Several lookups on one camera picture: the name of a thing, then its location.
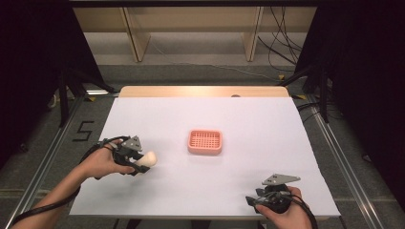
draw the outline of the wrist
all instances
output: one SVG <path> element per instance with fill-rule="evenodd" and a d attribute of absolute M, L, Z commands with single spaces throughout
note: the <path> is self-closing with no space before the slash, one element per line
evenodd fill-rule
<path fill-rule="evenodd" d="M 84 180 L 89 178 L 88 173 L 86 172 L 84 167 L 81 166 L 81 164 L 73 168 L 73 170 L 71 171 L 71 175 L 73 177 L 76 177 L 77 181 L 80 183 L 84 182 Z"/>

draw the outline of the hand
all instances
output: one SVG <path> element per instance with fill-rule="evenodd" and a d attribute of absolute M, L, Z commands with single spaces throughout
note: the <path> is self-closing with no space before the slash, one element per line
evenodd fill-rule
<path fill-rule="evenodd" d="M 119 144 L 120 140 L 115 140 L 113 143 Z M 100 148 L 90 154 L 83 160 L 76 169 L 80 170 L 85 178 L 88 177 L 104 177 L 112 173 L 130 174 L 135 172 L 135 169 L 130 166 L 118 165 L 114 162 L 113 147 L 110 144 L 104 145 L 108 148 Z"/>
<path fill-rule="evenodd" d="M 301 191 L 295 187 L 288 187 L 291 193 L 301 197 Z M 256 205 L 256 209 L 266 218 L 274 222 L 279 229 L 310 229 L 309 217 L 307 213 L 296 203 L 292 202 L 288 210 L 283 214 L 277 214 L 263 205 Z"/>

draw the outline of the red basket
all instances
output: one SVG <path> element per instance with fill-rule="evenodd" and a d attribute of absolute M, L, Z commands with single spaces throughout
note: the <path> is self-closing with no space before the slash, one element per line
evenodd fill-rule
<path fill-rule="evenodd" d="M 213 130 L 192 130 L 188 137 L 188 152 L 217 155 L 223 148 L 223 135 Z"/>

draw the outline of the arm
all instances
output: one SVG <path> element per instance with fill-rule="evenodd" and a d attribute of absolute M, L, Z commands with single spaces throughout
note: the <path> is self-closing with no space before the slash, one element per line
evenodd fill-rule
<path fill-rule="evenodd" d="M 33 208 L 53 204 L 63 198 L 67 198 L 89 177 L 104 177 L 112 173 L 130 174 L 133 173 L 134 170 L 135 169 L 132 167 L 117 165 L 113 160 L 111 151 L 105 148 L 100 148 L 73 168 L 73 170 Z M 13 225 L 12 229 L 54 228 L 63 210 L 64 207 L 59 207 L 22 219 Z"/>
<path fill-rule="evenodd" d="M 288 187 L 291 193 L 301 197 L 298 188 Z M 263 205 L 256 205 L 256 209 L 266 218 L 274 222 L 279 229 L 311 229 L 307 213 L 296 203 L 292 202 L 288 210 L 283 214 L 277 214 Z"/>

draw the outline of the white tabletop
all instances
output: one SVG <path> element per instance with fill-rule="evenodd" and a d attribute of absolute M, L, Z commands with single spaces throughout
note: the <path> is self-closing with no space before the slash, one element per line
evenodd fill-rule
<path fill-rule="evenodd" d="M 216 156 L 187 151 L 192 129 L 220 130 Z M 274 173 L 298 176 L 317 217 L 339 212 L 289 97 L 116 98 L 100 139 L 137 135 L 158 163 L 143 175 L 88 179 L 71 215 L 138 219 L 261 219 L 245 196 Z"/>

